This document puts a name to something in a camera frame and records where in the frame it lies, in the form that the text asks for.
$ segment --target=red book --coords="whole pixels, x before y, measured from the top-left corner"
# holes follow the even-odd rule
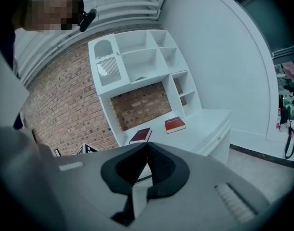
[[[185,128],[186,125],[179,116],[165,121],[166,133],[176,132]]]
[[[136,134],[133,136],[133,138],[130,140],[129,144],[147,142],[150,137],[150,134],[150,128],[138,130]]]

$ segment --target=microphone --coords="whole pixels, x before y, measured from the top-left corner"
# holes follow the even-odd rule
[[[80,24],[80,31],[81,32],[85,32],[86,29],[90,26],[91,22],[94,20],[94,18],[96,17],[97,14],[97,10],[96,9],[91,9],[89,11],[89,13],[86,13],[83,16],[83,21]]]

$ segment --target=gray floor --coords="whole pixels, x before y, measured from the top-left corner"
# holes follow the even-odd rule
[[[294,186],[294,168],[274,164],[230,149],[227,166],[274,202]]]

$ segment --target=cabinet door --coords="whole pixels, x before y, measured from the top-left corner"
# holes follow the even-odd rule
[[[130,84],[114,34],[90,41],[88,48],[98,95]]]

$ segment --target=white ceiling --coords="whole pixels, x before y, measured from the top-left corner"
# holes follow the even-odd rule
[[[18,74],[23,83],[30,82],[49,57],[53,56],[67,43],[81,39],[82,34],[100,26],[115,22],[148,19],[157,20],[164,0],[84,0],[85,11],[97,9],[97,17],[86,30],[79,28],[68,31],[26,32],[17,30],[15,41],[15,57],[18,62]]]

